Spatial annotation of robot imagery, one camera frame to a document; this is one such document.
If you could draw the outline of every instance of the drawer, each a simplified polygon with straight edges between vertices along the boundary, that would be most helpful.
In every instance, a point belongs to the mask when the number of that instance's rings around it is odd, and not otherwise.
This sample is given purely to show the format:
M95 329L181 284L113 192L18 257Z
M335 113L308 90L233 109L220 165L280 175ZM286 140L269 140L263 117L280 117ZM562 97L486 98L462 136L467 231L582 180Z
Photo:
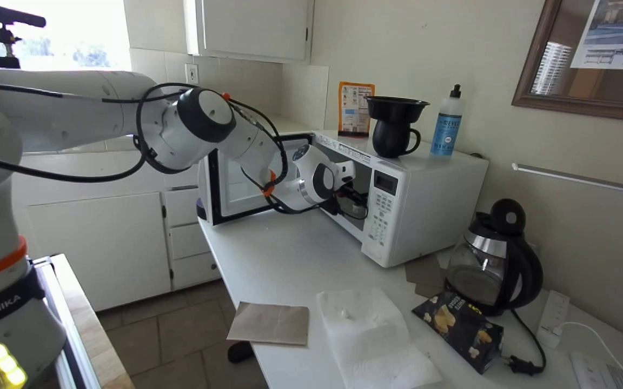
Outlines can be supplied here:
M196 187L161 192L164 224L177 226L198 222L196 216Z
M209 251L198 224L181 224L166 229L166 246L170 259L201 255Z
M170 268L173 268L173 290L220 278L215 261L212 259L209 253L173 259Z

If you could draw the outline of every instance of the picture frame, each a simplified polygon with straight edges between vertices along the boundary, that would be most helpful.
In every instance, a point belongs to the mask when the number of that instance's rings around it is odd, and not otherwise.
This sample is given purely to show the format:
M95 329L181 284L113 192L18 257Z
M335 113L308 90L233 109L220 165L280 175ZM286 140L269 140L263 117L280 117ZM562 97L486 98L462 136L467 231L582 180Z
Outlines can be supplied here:
M512 106L623 118L620 3L544 0Z

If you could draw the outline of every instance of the wall outlet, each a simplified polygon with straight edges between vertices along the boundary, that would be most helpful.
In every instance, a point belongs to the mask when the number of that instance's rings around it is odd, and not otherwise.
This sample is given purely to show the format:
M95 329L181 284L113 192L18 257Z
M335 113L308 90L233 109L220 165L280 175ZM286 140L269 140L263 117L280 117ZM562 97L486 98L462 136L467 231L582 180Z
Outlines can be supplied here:
M560 293L556 290L546 292L546 299L544 299L544 308L543 308L537 335L550 347L556 347L560 337L562 337L562 321L567 321L569 305L571 305L571 299L567 293Z
M198 84L198 67L195 63L184 63L184 81Z

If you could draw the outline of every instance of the coffee pot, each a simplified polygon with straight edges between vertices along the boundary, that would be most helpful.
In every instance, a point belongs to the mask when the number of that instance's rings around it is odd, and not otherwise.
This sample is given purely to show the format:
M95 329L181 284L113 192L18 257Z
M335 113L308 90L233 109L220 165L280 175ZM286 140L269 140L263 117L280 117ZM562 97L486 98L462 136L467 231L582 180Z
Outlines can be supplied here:
M369 94L369 117L375 118L371 133L374 150L383 157L398 157L401 152L415 150L422 143L422 136L410 128L410 123L420 118L423 106L426 101L418 98Z
M445 284L484 316L524 307L543 288L543 268L524 238L525 211L500 199L491 213L476 213L465 242L447 255Z

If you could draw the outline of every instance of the microwave door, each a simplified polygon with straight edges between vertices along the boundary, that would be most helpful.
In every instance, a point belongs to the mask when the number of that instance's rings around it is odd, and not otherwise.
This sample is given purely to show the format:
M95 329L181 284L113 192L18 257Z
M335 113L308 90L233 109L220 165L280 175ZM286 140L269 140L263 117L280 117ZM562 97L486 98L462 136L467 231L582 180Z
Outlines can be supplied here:
M312 133L288 133L280 136L280 143L290 165L286 180L293 180L290 157L299 146L312 145ZM269 168L280 171L279 156L272 157ZM208 156L208 185L213 224L269 210L261 190L245 176L239 163L220 150Z

